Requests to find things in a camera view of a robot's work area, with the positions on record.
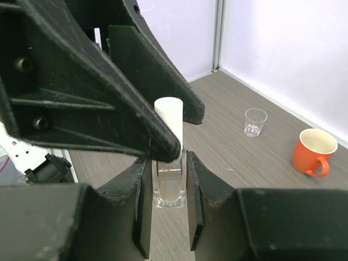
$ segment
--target white backdrop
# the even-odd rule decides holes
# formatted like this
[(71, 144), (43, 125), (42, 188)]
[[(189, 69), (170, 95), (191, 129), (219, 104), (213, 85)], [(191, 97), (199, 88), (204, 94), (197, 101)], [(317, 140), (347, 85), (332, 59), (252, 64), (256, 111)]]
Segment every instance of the white backdrop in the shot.
[(221, 66), (348, 142), (347, 14), (347, 0), (227, 0)]
[(187, 80), (212, 70), (215, 0), (138, 0), (142, 16)]

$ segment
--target white robot part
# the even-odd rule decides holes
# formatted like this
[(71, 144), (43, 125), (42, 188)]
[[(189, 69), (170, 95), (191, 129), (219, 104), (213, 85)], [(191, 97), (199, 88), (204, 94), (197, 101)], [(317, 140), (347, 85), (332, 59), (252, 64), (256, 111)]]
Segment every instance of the white robot part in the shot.
[(17, 140), (7, 134), (5, 126), (0, 122), (0, 146), (6, 151), (17, 170), (25, 175), (28, 169), (35, 170), (50, 153), (49, 149), (36, 147)]

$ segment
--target metal frame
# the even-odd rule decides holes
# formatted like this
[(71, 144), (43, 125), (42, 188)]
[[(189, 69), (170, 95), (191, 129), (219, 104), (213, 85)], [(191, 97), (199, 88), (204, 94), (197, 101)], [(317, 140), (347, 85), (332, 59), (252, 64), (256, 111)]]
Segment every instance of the metal frame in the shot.
[(217, 71), (220, 68), (221, 45), (223, 35), (223, 23), (225, 17), (226, 0), (216, 0), (215, 5), (215, 28), (214, 28), (214, 47), (212, 71)]

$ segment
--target small clear cup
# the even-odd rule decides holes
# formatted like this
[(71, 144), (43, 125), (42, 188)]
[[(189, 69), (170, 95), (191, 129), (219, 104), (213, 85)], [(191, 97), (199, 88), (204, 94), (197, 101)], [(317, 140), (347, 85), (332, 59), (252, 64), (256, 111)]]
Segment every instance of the small clear cup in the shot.
[(257, 137), (265, 125), (268, 116), (261, 109), (251, 108), (245, 112), (244, 133), (249, 137)]

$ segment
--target gray laminate floor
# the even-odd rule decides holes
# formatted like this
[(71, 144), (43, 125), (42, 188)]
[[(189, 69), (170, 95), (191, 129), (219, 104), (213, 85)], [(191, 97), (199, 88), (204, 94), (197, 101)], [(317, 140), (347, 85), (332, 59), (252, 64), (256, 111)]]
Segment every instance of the gray laminate floor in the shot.
[[(339, 147), (330, 161), (330, 173), (312, 178), (290, 164), (300, 131), (308, 126), (228, 75), (217, 72), (194, 81), (192, 88), (206, 104), (201, 126), (184, 126), (186, 148), (195, 151), (210, 170), (234, 187), (348, 188), (348, 150)], [(244, 135), (244, 112), (268, 112), (257, 138)], [(76, 152), (70, 155), (80, 182), (98, 187), (130, 166), (134, 158), (110, 153)], [(154, 209), (151, 261), (194, 260), (189, 251), (186, 209)]]

